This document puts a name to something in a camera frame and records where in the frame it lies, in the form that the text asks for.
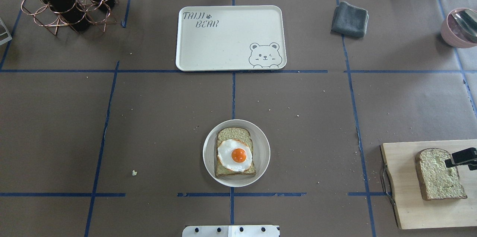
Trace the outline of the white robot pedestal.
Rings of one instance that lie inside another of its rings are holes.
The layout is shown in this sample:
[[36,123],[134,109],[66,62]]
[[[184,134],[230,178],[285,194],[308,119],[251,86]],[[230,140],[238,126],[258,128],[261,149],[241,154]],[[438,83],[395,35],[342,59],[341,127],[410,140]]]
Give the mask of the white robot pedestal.
[[190,225],[183,237],[280,237],[278,225]]

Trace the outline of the wooden cutting board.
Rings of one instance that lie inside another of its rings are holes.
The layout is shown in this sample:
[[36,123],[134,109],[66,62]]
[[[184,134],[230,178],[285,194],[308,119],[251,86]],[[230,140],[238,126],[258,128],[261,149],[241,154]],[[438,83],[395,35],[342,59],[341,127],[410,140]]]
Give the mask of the wooden cutting board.
[[476,171],[455,155],[474,147],[475,139],[380,146],[400,229],[476,226]]

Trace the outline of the cream bear tray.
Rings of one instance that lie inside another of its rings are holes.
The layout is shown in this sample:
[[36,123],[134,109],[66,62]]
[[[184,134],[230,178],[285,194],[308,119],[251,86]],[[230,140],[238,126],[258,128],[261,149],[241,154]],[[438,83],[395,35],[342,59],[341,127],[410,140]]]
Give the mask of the cream bear tray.
[[179,12],[181,71],[278,70],[286,64],[278,6],[187,6]]

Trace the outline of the fried egg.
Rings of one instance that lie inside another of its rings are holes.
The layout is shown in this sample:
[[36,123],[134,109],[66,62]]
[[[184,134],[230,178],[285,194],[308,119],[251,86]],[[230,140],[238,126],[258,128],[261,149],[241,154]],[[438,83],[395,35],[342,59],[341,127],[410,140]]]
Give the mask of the fried egg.
[[228,139],[219,144],[217,160],[228,171],[244,172],[252,167],[253,152],[245,142]]

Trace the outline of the pink bowl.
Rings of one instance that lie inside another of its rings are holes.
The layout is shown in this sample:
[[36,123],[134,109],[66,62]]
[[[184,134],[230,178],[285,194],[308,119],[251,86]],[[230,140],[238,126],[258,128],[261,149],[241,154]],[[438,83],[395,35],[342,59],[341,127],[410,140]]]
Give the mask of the pink bowl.
[[446,17],[444,18],[441,28],[440,28],[440,35],[443,40],[452,47],[457,48],[471,48],[475,47],[476,43],[472,43],[467,41],[463,36],[460,34],[460,31],[457,28],[457,23],[451,16],[451,13],[463,9],[469,8],[457,8],[449,12]]

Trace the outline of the white round plate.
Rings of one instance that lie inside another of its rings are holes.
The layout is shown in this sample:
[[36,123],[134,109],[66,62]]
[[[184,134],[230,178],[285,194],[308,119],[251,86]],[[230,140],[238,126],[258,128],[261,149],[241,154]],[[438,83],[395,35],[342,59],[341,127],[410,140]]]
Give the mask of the white round plate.
[[202,157],[206,170],[220,184],[244,187],[263,176],[269,166],[271,149],[259,127],[234,119],[210,131]]

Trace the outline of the metal scoop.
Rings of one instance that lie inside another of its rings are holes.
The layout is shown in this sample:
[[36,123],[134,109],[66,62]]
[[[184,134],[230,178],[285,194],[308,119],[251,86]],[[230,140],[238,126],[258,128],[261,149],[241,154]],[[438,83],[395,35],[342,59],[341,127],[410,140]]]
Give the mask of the metal scoop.
[[463,9],[451,13],[457,23],[460,34],[467,41],[477,43],[477,13],[472,9]]

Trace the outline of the bread slice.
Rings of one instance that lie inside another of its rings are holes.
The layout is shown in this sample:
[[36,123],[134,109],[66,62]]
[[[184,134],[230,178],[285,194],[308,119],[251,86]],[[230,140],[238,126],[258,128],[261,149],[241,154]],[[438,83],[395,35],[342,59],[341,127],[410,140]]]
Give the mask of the bread slice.
[[427,148],[415,156],[416,175],[424,201],[467,199],[457,167],[447,168],[451,154],[439,148]]
[[220,130],[216,139],[216,160],[216,177],[255,176],[257,171],[249,131],[238,127]]

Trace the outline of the grey folded cloth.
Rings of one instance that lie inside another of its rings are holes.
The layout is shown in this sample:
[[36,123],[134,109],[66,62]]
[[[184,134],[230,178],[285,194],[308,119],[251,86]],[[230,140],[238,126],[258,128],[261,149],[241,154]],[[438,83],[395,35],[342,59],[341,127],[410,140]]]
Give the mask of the grey folded cloth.
[[341,1],[334,10],[331,31],[345,36],[363,38],[367,33],[367,10]]

